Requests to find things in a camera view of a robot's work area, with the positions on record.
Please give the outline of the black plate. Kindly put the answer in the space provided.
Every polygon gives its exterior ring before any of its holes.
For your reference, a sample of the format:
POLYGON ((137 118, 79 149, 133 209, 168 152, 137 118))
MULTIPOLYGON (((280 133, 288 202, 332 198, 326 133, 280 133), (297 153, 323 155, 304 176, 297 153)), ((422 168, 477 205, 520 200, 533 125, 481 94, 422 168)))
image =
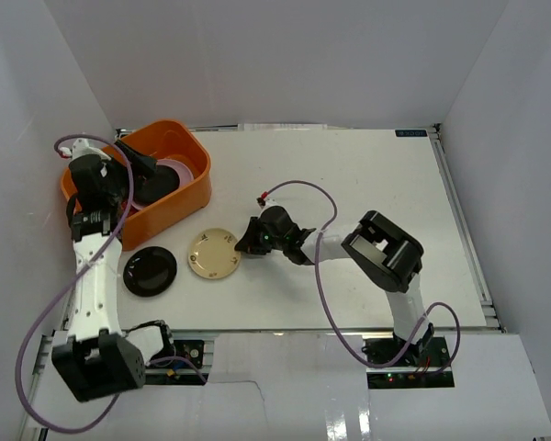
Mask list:
POLYGON ((155 174, 157 176, 155 193, 151 195, 134 195, 133 202, 135 204, 141 206, 151 205, 179 188, 180 177, 173 168, 166 165, 158 165, 155 174))
POLYGON ((171 287, 177 269, 177 261, 169 250, 149 246, 129 258, 122 271, 122 280, 130 293, 148 299, 171 287))

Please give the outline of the beige small plate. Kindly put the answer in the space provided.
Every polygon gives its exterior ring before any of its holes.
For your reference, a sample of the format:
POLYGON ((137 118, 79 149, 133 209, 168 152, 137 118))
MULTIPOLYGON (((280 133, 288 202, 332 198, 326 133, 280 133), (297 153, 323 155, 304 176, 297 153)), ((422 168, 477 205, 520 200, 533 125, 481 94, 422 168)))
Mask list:
POLYGON ((190 244, 187 263, 197 276, 204 279, 228 277, 241 262, 242 255, 235 250, 237 242, 237 237, 225 229, 206 229, 190 244))

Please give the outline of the pink plastic plate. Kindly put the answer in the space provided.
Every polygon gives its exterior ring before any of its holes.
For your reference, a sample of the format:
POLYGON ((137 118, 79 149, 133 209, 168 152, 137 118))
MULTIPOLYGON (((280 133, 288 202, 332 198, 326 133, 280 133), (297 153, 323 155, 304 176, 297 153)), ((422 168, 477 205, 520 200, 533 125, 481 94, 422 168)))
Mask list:
MULTIPOLYGON (((161 159, 161 160, 157 161, 157 166, 158 165, 169 166, 169 167, 173 168, 178 173, 178 175, 180 177, 180 185, 179 185, 178 189, 186 186, 187 184, 191 183, 194 180, 193 172, 190 170, 190 168, 187 165, 185 165, 184 163, 182 163, 180 161, 177 161, 177 160, 174 160, 174 159, 161 159)), ((150 205, 141 206, 141 205, 135 204, 133 202, 133 200, 132 200, 131 205, 135 210, 142 210, 142 209, 145 209, 146 207, 150 206, 150 205)))

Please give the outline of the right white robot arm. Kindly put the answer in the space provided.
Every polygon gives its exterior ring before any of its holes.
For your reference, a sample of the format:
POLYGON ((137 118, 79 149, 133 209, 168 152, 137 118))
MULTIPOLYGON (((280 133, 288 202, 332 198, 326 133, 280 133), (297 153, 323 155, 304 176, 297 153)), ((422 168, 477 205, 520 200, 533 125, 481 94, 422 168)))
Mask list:
POLYGON ((320 229, 304 229, 292 221, 284 207, 270 206, 250 218, 234 249, 257 256, 278 251, 297 266, 313 266, 321 304, 337 334, 340 330, 326 303, 320 264, 352 259, 386 293, 397 348, 396 355, 378 364, 365 361, 356 352, 351 355, 368 367, 389 368, 399 361, 418 366, 430 354, 428 341, 433 337, 433 326, 423 307, 420 289, 422 245, 380 212, 368 211, 355 226, 333 228, 327 221, 320 229))

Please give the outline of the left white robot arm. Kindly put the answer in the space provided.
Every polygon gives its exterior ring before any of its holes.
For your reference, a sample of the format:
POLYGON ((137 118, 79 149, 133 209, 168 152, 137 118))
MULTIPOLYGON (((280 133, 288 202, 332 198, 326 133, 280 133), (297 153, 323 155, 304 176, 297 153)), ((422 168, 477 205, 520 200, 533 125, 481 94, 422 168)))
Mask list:
POLYGON ((76 191, 67 213, 76 259, 73 314, 66 341, 53 347, 51 362, 79 402, 141 388, 146 367, 174 360, 175 343, 161 321, 127 332, 118 320, 120 239, 134 189, 129 159, 117 161, 94 146, 95 137, 76 135, 73 146, 58 141, 56 152, 69 159, 76 191))

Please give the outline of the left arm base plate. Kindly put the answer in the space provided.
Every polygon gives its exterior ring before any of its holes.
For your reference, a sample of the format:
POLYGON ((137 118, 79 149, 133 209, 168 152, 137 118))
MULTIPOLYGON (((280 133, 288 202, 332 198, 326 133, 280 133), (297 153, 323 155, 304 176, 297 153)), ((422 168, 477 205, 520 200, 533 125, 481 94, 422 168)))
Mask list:
POLYGON ((150 385, 203 385, 205 342, 200 339, 175 339, 147 366, 146 383, 150 385))

